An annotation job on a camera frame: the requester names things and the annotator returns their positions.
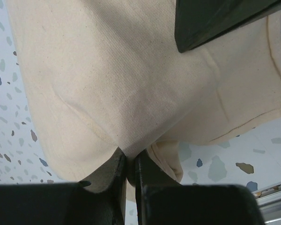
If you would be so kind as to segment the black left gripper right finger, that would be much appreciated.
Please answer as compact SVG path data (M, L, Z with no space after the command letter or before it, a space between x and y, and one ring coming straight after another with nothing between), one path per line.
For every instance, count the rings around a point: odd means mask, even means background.
M240 185L179 184L144 150L135 159L140 225L263 225L251 192Z

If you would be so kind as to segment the beige cloth mat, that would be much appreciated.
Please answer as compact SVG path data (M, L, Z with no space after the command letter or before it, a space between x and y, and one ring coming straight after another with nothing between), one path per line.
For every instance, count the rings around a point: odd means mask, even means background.
M219 144L281 117L281 10L194 50L174 0L8 0L38 141L62 179L121 149L175 181L178 145Z

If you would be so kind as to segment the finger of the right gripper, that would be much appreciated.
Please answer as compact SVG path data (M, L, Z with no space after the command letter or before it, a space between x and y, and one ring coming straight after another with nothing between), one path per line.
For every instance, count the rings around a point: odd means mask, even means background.
M187 52L281 10L281 0L178 0L175 41Z

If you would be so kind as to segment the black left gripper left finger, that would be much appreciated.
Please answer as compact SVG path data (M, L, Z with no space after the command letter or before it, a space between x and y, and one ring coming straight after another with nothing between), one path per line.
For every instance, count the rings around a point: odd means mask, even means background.
M0 185L0 225L123 225L125 205L121 149L79 182Z

